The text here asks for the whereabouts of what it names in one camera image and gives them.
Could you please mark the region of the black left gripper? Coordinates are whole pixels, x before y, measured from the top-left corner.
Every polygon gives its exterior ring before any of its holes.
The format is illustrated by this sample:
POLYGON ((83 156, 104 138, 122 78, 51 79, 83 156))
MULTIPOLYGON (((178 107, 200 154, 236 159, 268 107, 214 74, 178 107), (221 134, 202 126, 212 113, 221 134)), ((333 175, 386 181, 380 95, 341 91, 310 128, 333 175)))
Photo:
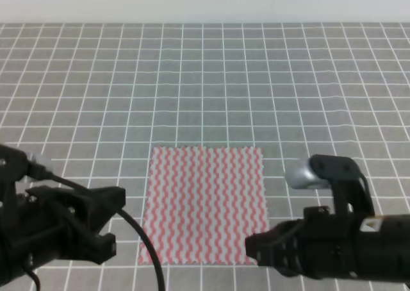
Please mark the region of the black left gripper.
POLYGON ((116 237, 96 235, 126 204, 120 187, 31 188, 19 194, 14 213, 1 209, 1 284, 53 260, 103 264, 116 255, 116 237))

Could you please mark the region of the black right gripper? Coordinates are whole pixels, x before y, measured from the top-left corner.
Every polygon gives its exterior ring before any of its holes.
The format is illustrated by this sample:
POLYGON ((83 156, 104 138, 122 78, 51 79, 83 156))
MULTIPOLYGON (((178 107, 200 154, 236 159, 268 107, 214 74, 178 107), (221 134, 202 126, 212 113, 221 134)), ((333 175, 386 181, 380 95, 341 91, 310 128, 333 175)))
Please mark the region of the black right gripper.
POLYGON ((305 217, 280 222, 276 227, 245 238, 247 256, 256 256, 260 267, 275 269, 284 277, 367 280, 359 258, 359 227, 368 207, 330 214, 323 207, 305 209, 305 217), (288 252, 265 249, 288 240, 288 252))

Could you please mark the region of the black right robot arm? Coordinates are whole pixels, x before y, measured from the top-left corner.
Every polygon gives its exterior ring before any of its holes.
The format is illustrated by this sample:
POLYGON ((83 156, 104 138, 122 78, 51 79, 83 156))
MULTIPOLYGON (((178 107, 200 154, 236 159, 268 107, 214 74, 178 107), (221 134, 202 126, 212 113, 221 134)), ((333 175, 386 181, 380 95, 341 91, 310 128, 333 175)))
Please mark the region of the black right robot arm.
POLYGON ((409 284, 409 216, 369 217, 329 213, 324 206, 304 210, 245 239, 246 255, 282 276, 353 279, 409 284))

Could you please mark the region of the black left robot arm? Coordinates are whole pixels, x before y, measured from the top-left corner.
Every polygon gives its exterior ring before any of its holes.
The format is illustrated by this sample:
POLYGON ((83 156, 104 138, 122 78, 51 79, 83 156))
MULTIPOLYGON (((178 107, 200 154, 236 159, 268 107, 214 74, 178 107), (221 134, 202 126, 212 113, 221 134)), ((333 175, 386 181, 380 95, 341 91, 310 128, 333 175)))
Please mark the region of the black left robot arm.
POLYGON ((116 255, 115 235, 103 227, 126 204, 120 187, 31 188, 17 198, 17 223, 1 228, 1 285, 54 260, 98 265, 116 255))

